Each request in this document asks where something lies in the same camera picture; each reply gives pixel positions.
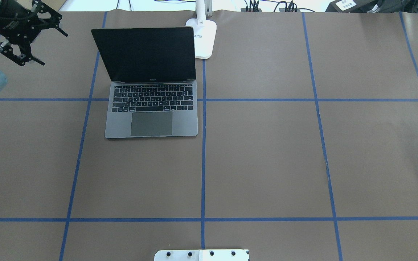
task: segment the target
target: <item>black key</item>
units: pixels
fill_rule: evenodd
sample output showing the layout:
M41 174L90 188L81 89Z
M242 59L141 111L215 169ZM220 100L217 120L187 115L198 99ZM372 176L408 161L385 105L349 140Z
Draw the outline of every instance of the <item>black key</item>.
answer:
M163 111L164 107L162 106L152 106L152 107L137 107L136 111Z

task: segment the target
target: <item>white stand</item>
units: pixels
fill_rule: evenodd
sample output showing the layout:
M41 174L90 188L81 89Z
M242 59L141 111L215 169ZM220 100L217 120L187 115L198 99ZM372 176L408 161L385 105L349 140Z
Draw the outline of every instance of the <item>white stand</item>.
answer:
M194 54L196 58L211 57L216 39L217 25L214 21L206 20L204 0L196 0L196 18L186 22L194 31Z
M154 261L249 261L249 250L160 250L154 255Z

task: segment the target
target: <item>trackpad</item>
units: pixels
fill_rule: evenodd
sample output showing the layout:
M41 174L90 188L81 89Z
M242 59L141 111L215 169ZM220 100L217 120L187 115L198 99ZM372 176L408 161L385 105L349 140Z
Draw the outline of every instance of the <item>trackpad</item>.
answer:
M131 136L172 135L172 112L135 112L131 116Z

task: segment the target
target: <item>laptop keyboard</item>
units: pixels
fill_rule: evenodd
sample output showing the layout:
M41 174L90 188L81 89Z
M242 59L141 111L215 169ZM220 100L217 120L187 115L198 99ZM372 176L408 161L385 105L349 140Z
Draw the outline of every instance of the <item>laptop keyboard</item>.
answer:
M192 84L143 84L115 86L114 88L112 112L192 109Z

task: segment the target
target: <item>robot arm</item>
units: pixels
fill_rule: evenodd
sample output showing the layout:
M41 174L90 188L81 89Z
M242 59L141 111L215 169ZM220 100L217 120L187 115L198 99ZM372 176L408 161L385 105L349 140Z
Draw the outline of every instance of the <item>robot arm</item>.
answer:
M39 18L39 13L48 13L51 17ZM45 65L32 55L30 44L35 41L41 30L49 28L55 28L67 36L60 28L61 19L61 14L41 0L33 0L31 10L25 9L15 0L0 0L0 34L6 39L0 43L0 53L20 66L33 61ZM19 47L20 55L14 54L12 45Z

